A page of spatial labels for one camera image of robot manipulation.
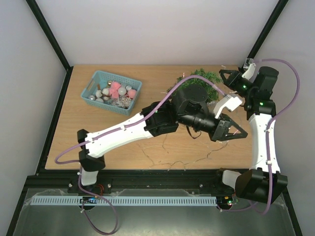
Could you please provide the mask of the white glossy ball ornament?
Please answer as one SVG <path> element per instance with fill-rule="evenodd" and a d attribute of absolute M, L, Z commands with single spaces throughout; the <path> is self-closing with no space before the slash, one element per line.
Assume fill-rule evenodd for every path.
<path fill-rule="evenodd" d="M 125 96 L 126 93 L 127 93 L 126 88 L 120 87 L 120 88 L 118 89 L 118 94 L 119 94 L 119 95 Z"/>

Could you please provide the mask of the white cotton boll ornament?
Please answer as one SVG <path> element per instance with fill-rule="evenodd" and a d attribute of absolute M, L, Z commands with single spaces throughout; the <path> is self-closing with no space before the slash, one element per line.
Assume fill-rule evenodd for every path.
<path fill-rule="evenodd" d="M 109 89 L 108 88 L 98 89 L 95 92 L 95 96 L 96 96 L 96 99 L 102 98 L 104 101 L 108 101 L 110 99 Z"/>

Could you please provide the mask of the pink felt bow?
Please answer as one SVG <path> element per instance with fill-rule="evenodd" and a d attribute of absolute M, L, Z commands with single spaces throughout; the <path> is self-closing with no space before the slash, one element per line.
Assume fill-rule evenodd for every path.
<path fill-rule="evenodd" d="M 113 81 L 111 87 L 109 88 L 109 95 L 114 99 L 118 99 L 119 98 L 118 89 L 120 87 L 121 87 L 120 83 Z"/>

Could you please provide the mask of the light blue perforated basket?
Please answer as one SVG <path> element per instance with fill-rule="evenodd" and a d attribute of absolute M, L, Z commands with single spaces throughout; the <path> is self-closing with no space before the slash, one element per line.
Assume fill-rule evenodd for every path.
<path fill-rule="evenodd" d="M 81 98 L 91 106 L 129 116 L 141 87 L 141 81 L 96 71 L 83 89 Z"/>

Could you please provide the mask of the black frame post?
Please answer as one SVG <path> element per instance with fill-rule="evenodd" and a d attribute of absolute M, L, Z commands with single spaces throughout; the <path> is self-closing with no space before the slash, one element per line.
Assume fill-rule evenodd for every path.
<path fill-rule="evenodd" d="M 39 5 L 37 4 L 35 0 L 26 0 L 26 3 L 28 4 L 30 10 L 32 11 L 34 17 L 36 18 L 38 24 L 40 25 L 42 31 L 44 32 L 46 38 L 48 39 L 50 45 L 52 46 L 54 52 L 56 53 L 63 68 L 65 69 L 66 72 L 71 71 L 72 66 L 70 66 L 68 60 L 66 59 L 66 56 L 64 55 Z"/>

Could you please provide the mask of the white snowflake red ornament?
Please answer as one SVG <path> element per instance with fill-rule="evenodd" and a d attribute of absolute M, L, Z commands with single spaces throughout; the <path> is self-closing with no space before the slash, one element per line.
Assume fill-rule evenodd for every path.
<path fill-rule="evenodd" d="M 130 97 L 120 97 L 119 104 L 122 108 L 128 109 L 132 103 L 132 98 Z"/>

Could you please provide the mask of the small green christmas tree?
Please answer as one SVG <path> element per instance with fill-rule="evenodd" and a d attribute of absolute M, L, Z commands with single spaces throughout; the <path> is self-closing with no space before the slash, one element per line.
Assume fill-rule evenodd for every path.
<path fill-rule="evenodd" d="M 218 84 L 221 83 L 221 79 L 218 74 L 212 71 L 205 71 L 203 68 L 197 69 L 190 74 L 191 76 L 197 76 L 186 79 L 188 75 L 185 73 L 182 76 L 178 77 L 175 84 L 167 90 L 167 94 L 181 81 L 181 83 L 176 90 L 168 97 L 168 100 L 171 101 L 178 95 L 187 95 L 188 98 L 195 98 L 197 100 L 210 103 L 213 101 L 219 100 L 219 95 L 224 94 L 224 92 L 219 91 Z"/>

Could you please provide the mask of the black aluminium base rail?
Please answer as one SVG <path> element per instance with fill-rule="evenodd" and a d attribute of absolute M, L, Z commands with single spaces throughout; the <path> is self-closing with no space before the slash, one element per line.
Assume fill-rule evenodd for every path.
<path fill-rule="evenodd" d="M 28 176 L 23 190 L 66 189 L 82 194 L 76 170 L 41 171 Z M 111 194 L 125 189 L 186 190 L 189 193 L 230 196 L 233 188 L 222 182 L 222 171 L 214 170 L 102 170 L 95 184 L 84 187 L 94 193 Z"/>

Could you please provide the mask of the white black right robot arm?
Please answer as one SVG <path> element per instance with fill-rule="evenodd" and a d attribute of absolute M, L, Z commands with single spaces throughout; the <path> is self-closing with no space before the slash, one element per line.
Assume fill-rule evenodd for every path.
<path fill-rule="evenodd" d="M 274 126 L 276 105 L 271 99 L 279 72 L 263 66 L 250 82 L 237 70 L 220 70 L 224 85 L 244 98 L 252 132 L 252 165 L 244 173 L 224 170 L 215 180 L 215 188 L 226 192 L 231 187 L 237 197 L 260 203 L 272 203 L 286 188 L 287 176 L 281 175 L 275 154 Z"/>

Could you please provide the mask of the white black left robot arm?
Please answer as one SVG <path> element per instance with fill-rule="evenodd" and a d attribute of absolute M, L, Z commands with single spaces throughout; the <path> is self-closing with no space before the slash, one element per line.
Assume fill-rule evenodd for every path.
<path fill-rule="evenodd" d="M 79 130 L 78 142 L 83 144 L 79 152 L 81 184 L 96 183 L 98 172 L 105 168 L 107 152 L 137 140 L 176 132 L 179 124 L 208 133 L 213 142 L 247 137 L 247 132 L 221 108 L 209 111 L 206 100 L 205 88 L 192 84 L 176 92 L 171 100 L 154 102 L 118 125 L 94 133 Z"/>

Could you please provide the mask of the pink pompom ornament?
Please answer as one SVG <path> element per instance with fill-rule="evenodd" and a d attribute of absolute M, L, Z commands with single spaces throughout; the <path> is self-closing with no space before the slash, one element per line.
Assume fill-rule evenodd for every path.
<path fill-rule="evenodd" d="M 135 89 L 130 89 L 127 92 L 128 97 L 130 97 L 131 99 L 133 99 L 136 96 L 136 93 L 137 93 L 137 90 L 135 90 Z"/>

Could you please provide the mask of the matte white ball ornament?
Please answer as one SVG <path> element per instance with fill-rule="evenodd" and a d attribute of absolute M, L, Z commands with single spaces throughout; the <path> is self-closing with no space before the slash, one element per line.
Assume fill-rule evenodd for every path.
<path fill-rule="evenodd" d="M 102 98 L 97 98 L 95 101 L 96 101 L 96 102 L 100 102 L 100 103 L 103 103 L 103 102 L 104 102 L 104 100 L 103 100 Z"/>

